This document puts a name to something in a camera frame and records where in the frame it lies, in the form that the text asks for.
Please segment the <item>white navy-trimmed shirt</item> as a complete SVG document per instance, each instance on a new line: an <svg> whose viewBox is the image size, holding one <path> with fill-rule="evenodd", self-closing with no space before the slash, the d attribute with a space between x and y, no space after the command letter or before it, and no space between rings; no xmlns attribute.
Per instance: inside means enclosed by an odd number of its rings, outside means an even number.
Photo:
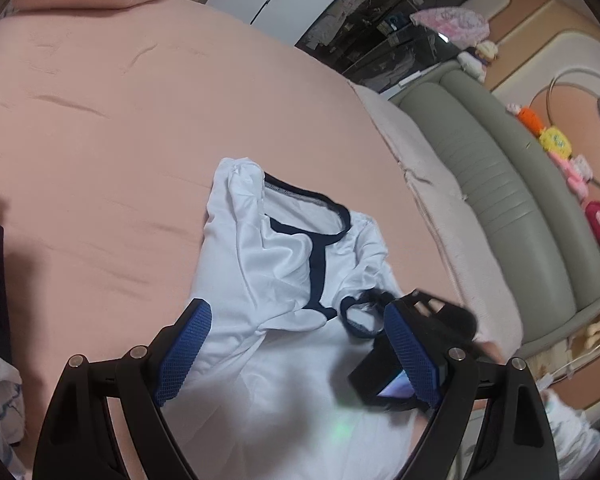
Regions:
<svg viewBox="0 0 600 480"><path fill-rule="evenodd" d="M417 415L366 408L349 384L397 295L376 221L223 159L192 295L211 327L163 415L201 479L392 479Z"/></svg>

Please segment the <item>white blue print garment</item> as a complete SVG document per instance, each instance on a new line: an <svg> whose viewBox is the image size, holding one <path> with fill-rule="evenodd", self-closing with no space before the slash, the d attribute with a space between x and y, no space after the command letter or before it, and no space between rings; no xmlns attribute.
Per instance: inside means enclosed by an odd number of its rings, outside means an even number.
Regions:
<svg viewBox="0 0 600 480"><path fill-rule="evenodd" d="M0 461L13 479L23 479L26 467L14 451L24 437L22 379L18 370L0 358Z"/></svg>

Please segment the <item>beige waffle pillow cover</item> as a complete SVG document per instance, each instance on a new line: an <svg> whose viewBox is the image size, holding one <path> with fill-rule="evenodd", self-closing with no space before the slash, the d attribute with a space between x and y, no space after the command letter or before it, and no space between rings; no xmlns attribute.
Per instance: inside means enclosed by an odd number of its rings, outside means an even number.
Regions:
<svg viewBox="0 0 600 480"><path fill-rule="evenodd" d="M518 307L457 180L403 110L359 84L351 88L399 163L456 291L476 316L477 340L511 358L522 344Z"/></svg>

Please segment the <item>grey leather headboard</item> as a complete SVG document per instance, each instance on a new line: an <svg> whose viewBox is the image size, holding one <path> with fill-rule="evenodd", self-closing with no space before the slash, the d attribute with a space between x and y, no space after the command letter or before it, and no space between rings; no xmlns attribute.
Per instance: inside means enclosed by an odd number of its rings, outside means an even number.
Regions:
<svg viewBox="0 0 600 480"><path fill-rule="evenodd" d="M451 171L516 301L530 358L600 314L600 250L577 199L532 134L454 62L391 101Z"/></svg>

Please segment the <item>pink rabbit plush toy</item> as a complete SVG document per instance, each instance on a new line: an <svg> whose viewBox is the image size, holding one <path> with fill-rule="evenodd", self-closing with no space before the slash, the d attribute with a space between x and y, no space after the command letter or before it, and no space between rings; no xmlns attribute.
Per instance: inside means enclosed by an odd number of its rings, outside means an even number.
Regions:
<svg viewBox="0 0 600 480"><path fill-rule="evenodd" d="M548 157L564 175L568 188L577 197L580 204L588 199L588 184L593 180L593 170L583 155L564 159L554 152L548 152Z"/></svg>

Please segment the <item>yellow sponge plush toy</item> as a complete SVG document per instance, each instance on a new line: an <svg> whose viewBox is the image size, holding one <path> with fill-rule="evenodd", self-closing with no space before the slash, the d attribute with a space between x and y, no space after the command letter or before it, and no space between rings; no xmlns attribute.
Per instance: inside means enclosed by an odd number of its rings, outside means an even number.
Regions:
<svg viewBox="0 0 600 480"><path fill-rule="evenodd" d="M548 127L538 137L544 151L562 159L570 159L572 146L568 138L555 126Z"/></svg>

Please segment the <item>orange plush toy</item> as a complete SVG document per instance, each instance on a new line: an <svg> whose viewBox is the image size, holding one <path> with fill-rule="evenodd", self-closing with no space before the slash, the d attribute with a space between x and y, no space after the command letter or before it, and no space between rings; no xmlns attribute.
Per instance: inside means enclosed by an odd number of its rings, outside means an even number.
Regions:
<svg viewBox="0 0 600 480"><path fill-rule="evenodd" d="M528 106L512 103L506 105L506 110L516 117L536 138L546 129L541 117Z"/></svg>

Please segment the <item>white plush on headboard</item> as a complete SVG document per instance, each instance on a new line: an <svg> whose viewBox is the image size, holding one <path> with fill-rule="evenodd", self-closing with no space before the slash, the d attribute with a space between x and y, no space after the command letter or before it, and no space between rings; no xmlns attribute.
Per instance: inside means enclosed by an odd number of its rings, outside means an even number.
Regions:
<svg viewBox="0 0 600 480"><path fill-rule="evenodd" d="M495 42L484 40L475 47L460 52L456 60L467 75L483 84L486 81L486 70L498 58L499 53Z"/></svg>

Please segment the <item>pink bed sheet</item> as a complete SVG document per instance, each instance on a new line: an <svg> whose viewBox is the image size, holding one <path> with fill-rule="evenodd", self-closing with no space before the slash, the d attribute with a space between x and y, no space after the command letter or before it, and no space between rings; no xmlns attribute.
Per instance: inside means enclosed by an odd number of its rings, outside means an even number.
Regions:
<svg viewBox="0 0 600 480"><path fill-rule="evenodd" d="M403 290L456 290L350 84L189 0L0 20L0 224L31 466L69 356L116 358L184 309L216 167L247 157L369 214Z"/></svg>

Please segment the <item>dark glass wardrobe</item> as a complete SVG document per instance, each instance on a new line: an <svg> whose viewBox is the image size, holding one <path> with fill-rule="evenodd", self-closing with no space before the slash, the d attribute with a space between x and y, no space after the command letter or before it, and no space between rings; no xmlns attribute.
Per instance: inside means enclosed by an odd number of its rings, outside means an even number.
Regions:
<svg viewBox="0 0 600 480"><path fill-rule="evenodd" d="M467 0L334 0L296 43L355 84L378 93L456 58L458 47L416 25L422 10L457 8Z"/></svg>

